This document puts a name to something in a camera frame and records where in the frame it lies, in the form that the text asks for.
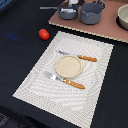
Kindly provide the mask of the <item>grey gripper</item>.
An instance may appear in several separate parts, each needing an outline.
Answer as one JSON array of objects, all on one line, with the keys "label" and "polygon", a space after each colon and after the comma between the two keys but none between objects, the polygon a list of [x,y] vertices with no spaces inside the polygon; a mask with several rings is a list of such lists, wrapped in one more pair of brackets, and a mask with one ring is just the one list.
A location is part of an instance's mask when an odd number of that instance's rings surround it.
[{"label": "grey gripper", "polygon": [[83,5],[85,3],[84,0],[68,0],[67,2],[63,2],[60,4],[61,8],[64,7],[72,7],[73,5]]}]

